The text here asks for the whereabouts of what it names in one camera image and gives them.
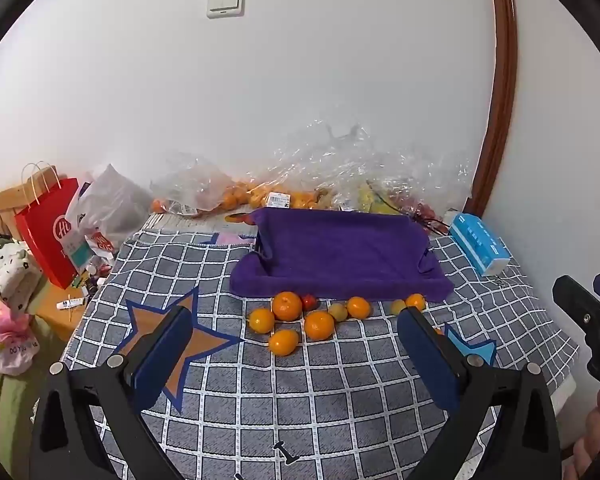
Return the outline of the person's right hand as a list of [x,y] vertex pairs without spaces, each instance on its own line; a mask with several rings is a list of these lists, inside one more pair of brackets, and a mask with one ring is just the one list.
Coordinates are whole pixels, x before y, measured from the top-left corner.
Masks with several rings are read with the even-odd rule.
[[596,408],[588,413],[585,433],[573,447],[572,459],[564,468],[564,480],[579,480],[592,465],[600,452],[600,391],[597,393]]

